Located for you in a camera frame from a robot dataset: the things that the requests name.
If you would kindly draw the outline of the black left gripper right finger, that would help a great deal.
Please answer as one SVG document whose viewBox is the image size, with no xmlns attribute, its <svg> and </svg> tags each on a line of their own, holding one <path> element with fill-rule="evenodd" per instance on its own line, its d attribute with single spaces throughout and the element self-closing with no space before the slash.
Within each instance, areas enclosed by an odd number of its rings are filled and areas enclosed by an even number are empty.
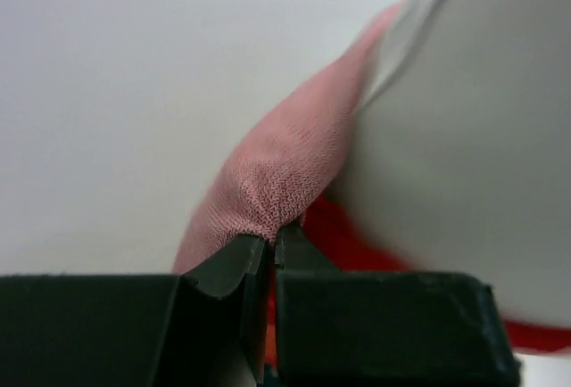
<svg viewBox="0 0 571 387">
<path fill-rule="evenodd" d="M 298 224 L 277 235 L 285 386 L 518 386 L 492 288 L 454 272 L 344 271 Z"/>
</svg>

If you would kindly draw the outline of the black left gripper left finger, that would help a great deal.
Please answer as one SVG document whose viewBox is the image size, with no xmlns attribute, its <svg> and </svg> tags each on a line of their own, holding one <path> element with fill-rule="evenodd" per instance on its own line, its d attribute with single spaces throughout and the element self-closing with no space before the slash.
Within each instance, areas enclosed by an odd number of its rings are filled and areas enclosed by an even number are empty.
<svg viewBox="0 0 571 387">
<path fill-rule="evenodd" d="M 238 236 L 182 275 L 1 280 L 4 386 L 254 386 L 267 245 Z"/>
</svg>

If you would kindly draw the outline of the red and pink pillowcase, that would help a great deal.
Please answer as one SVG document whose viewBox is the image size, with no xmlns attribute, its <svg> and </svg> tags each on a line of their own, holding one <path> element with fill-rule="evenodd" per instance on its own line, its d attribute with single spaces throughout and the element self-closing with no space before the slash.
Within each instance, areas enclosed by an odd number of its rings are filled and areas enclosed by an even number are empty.
<svg viewBox="0 0 571 387">
<path fill-rule="evenodd" d="M 274 242 L 278 230 L 296 219 L 344 268 L 417 268 L 387 246 L 373 244 L 330 192 L 351 154 L 377 51 L 399 12 L 394 6 L 378 14 L 340 57 L 246 134 L 196 208 L 175 258 L 176 271 L 199 265 L 240 234 Z M 569 351 L 570 324 L 505 316 L 518 349 Z"/>
</svg>

